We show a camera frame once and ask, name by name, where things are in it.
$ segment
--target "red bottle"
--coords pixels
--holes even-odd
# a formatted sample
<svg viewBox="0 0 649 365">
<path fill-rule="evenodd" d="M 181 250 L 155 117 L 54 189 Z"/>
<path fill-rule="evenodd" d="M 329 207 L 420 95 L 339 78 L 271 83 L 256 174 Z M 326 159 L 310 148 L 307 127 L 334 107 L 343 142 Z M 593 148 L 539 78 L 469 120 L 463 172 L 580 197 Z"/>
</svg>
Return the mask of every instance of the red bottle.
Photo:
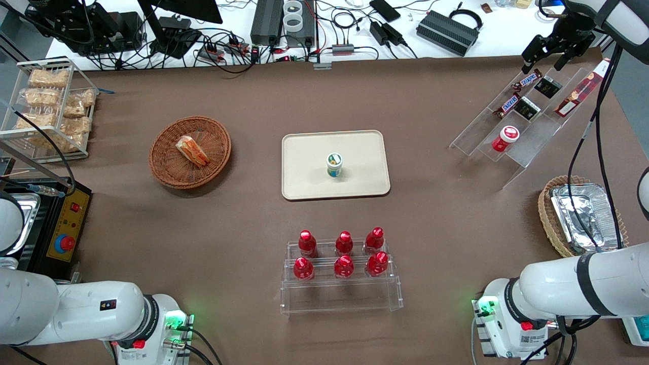
<svg viewBox="0 0 649 365">
<path fill-rule="evenodd" d="M 338 279 L 346 279 L 352 276 L 352 273 L 354 273 L 354 262 L 352 258 L 347 255 L 339 257 L 334 264 L 334 275 Z"/>
<path fill-rule="evenodd" d="M 347 231 L 340 232 L 340 236 L 336 240 L 336 254 L 339 257 L 343 255 L 351 255 L 352 249 L 354 249 L 352 235 Z"/>
<path fill-rule="evenodd" d="M 293 273 L 299 280 L 311 280 L 315 277 L 313 264 L 304 257 L 298 257 L 293 266 Z"/>
<path fill-rule="evenodd" d="M 363 253 L 365 253 L 366 255 L 373 255 L 381 251 L 383 242 L 383 228 L 374 228 L 372 232 L 370 232 L 365 238 L 365 243 L 363 244 Z"/>
<path fill-rule="evenodd" d="M 388 256 L 387 253 L 379 251 L 367 260 L 367 265 L 365 265 L 365 273 L 372 277 L 377 277 L 387 270 L 388 265 Z"/>
<path fill-rule="evenodd" d="M 318 247 L 315 243 L 315 237 L 306 229 L 300 233 L 300 239 L 297 241 L 297 245 L 300 247 L 302 256 L 308 258 L 318 257 Z"/>
</svg>

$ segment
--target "foil container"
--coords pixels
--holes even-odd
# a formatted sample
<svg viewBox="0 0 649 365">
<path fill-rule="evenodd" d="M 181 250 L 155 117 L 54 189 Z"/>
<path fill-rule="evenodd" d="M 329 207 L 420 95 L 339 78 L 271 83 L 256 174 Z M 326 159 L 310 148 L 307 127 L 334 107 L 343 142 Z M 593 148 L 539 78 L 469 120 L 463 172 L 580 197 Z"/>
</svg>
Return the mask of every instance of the foil container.
<svg viewBox="0 0 649 365">
<path fill-rule="evenodd" d="M 577 220 L 579 217 L 600 249 L 616 250 L 615 223 L 604 188 L 597 184 L 573 184 L 571 190 L 576 211 L 570 203 L 568 185 L 550 189 L 554 210 L 570 248 L 577 254 L 595 252 L 593 241 Z"/>
</svg>

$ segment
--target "chocolate bar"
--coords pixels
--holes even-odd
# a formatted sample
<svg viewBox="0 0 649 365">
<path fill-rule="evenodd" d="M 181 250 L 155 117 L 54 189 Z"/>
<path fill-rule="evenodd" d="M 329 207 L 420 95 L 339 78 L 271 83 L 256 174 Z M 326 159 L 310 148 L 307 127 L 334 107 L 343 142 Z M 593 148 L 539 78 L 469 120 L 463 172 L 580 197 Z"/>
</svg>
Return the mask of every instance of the chocolate bar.
<svg viewBox="0 0 649 365">
<path fill-rule="evenodd" d="M 541 111 L 541 108 L 537 107 L 528 98 L 522 97 L 518 104 L 516 104 L 514 110 L 516 110 L 523 118 L 531 120 Z"/>
<path fill-rule="evenodd" d="M 493 115 L 497 116 L 498 118 L 502 119 L 505 118 L 505 115 L 513 109 L 516 104 L 520 101 L 520 95 L 518 93 L 514 93 L 512 97 L 510 97 L 509 100 L 507 100 L 502 107 L 498 108 L 495 112 L 493 112 Z"/>
<path fill-rule="evenodd" d="M 534 86 L 541 94 L 545 95 L 548 99 L 551 99 L 555 96 L 559 90 L 563 87 L 560 83 L 556 82 L 548 75 L 545 75 L 539 83 Z"/>
<path fill-rule="evenodd" d="M 516 83 L 512 84 L 511 87 L 516 91 L 521 91 L 521 90 L 523 90 L 523 88 L 525 86 L 531 84 L 534 80 L 536 80 L 536 79 L 538 79 L 538 78 L 540 78 L 542 76 L 543 76 L 543 74 L 539 71 L 539 69 L 535 68 L 534 72 L 531 75 L 527 76 L 526 78 L 524 78 L 523 80 L 521 80 L 519 82 L 516 82 Z"/>
</svg>

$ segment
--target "white table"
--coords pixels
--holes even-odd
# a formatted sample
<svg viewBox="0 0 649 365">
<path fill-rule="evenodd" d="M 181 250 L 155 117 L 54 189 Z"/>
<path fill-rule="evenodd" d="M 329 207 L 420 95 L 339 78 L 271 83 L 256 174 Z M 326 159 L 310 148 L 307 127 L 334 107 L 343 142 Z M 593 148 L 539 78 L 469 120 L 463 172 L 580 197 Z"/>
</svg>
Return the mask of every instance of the white table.
<svg viewBox="0 0 649 365">
<path fill-rule="evenodd" d="M 389 4 L 397 7 L 402 5 L 407 5 L 413 0 L 389 0 Z M 546 36 L 552 32 L 553 23 L 543 23 L 535 17 L 537 8 L 534 5 L 531 5 L 528 9 L 518 9 L 518 8 L 498 8 L 493 4 L 492 1 L 489 1 L 493 12 L 490 14 L 485 14 L 484 11 L 480 8 L 480 3 L 483 3 L 486 0 L 464 0 L 462 8 L 475 11 L 480 15 L 484 23 L 482 29 L 480 30 L 480 35 L 476 43 L 469 49 L 466 54 L 466 57 L 491 57 L 491 56 L 512 56 L 520 55 L 521 52 L 527 47 L 532 38 L 541 34 Z M 336 6 L 350 7 L 344 0 L 329 0 L 328 3 Z M 364 6 L 368 6 L 369 0 L 363 0 Z M 432 10 L 435 10 L 441 14 L 448 15 L 451 11 L 455 10 L 458 6 L 459 0 L 438 0 L 432 5 Z M 136 11 L 142 14 L 142 11 L 135 0 L 111 0 L 111 1 L 101 1 L 102 6 L 109 12 L 130 12 Z M 427 9 L 430 6 L 430 2 L 415 3 L 411 5 L 412 8 L 418 9 Z M 248 4 L 243 9 L 236 9 L 232 7 L 223 7 L 219 6 L 219 11 L 221 17 L 223 18 L 223 24 L 213 24 L 205 23 L 199 24 L 194 19 L 191 22 L 191 27 L 194 29 L 201 29 L 203 34 L 211 36 L 219 31 L 205 29 L 205 28 L 220 28 L 227 29 L 232 31 L 234 34 L 241 36 L 250 43 L 250 30 L 252 19 L 254 17 L 256 5 L 254 3 Z M 328 8 L 328 5 L 319 4 L 318 15 L 330 18 L 331 10 L 322 10 Z M 551 8 L 554 12 L 560 13 L 563 11 L 562 6 L 556 6 Z M 366 13 L 369 13 L 372 9 L 364 9 Z M 397 31 L 403 34 L 405 41 L 408 45 L 412 47 L 418 57 L 433 57 L 433 58 L 445 58 L 445 57 L 456 57 L 456 55 L 448 52 L 441 47 L 430 43 L 429 41 L 417 36 L 416 28 L 420 20 L 426 16 L 425 11 L 414 11 L 406 8 L 397 9 L 401 13 L 401 17 L 395 21 L 392 21 L 392 25 Z M 158 9 L 156 15 L 160 16 L 172 16 L 172 12 L 166 10 Z M 378 14 L 373 14 L 372 17 L 382 20 L 381 16 Z M 470 27 L 475 27 L 475 21 L 465 15 L 458 15 L 454 17 L 460 23 L 466 24 Z M 338 22 L 340 24 L 349 23 L 350 18 L 348 16 L 340 16 Z M 323 30 L 326 34 L 326 47 L 330 47 L 332 43 L 336 42 L 336 37 L 334 36 L 334 30 L 331 24 L 328 21 L 320 21 L 320 46 L 323 46 L 325 40 L 323 36 Z M 149 24 L 146 24 L 148 40 L 154 38 L 153 31 L 151 30 Z M 341 32 L 339 29 L 338 38 L 342 43 Z M 371 46 L 379 50 L 379 59 L 394 59 L 390 54 L 387 47 L 380 47 L 374 37 L 369 32 L 369 21 L 364 19 L 360 23 L 360 31 L 356 32 L 355 27 L 350 29 L 349 33 L 349 42 L 355 46 Z M 185 63 L 188 66 L 194 64 L 194 49 L 199 49 L 202 46 L 200 43 L 196 43 L 192 50 L 187 52 L 185 55 Z M 393 52 L 399 58 L 413 58 L 412 53 L 405 48 L 403 45 L 393 46 Z M 147 51 L 140 51 L 142 55 L 148 54 Z M 134 55 L 134 51 L 124 52 L 122 59 L 125 60 L 128 57 Z M 290 49 L 284 55 L 295 55 L 298 57 L 304 56 L 304 50 L 301 48 Z M 47 57 L 59 57 L 65 56 L 72 59 L 77 66 L 82 70 L 94 70 L 97 69 L 97 66 L 93 64 L 90 60 L 80 57 L 76 53 L 72 53 L 67 46 L 59 41 L 53 41 L 52 46 L 50 47 Z M 263 55 L 262 62 L 265 62 L 267 59 L 268 53 Z M 358 50 L 354 54 L 349 56 L 332 56 L 330 51 L 325 52 L 321 57 L 321 62 L 334 62 L 339 60 L 368 60 L 376 58 L 376 53 L 371 49 Z M 140 56 L 135 56 L 129 62 L 134 62 L 140 59 Z M 152 57 L 152 63 L 157 64 L 161 62 L 163 55 L 155 55 Z M 228 64 L 231 64 L 230 57 L 227 57 Z M 142 61 L 136 64 L 138 67 L 146 66 L 148 61 Z M 175 58 L 169 58 L 165 61 L 164 67 L 166 68 L 177 68 L 183 67 L 182 60 L 177 60 Z M 198 63 L 197 66 L 207 66 L 206 64 Z"/>
</svg>

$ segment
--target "qr code label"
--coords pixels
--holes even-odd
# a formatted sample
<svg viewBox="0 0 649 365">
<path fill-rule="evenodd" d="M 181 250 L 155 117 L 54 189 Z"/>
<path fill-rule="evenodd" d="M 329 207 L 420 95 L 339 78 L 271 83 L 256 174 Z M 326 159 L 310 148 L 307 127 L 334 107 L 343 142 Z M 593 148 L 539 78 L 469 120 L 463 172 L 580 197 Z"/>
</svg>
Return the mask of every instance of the qr code label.
<svg viewBox="0 0 649 365">
<path fill-rule="evenodd" d="M 520 334 L 522 344 L 540 344 L 545 341 L 545 335 L 539 333 L 529 333 L 529 331 Z"/>
</svg>

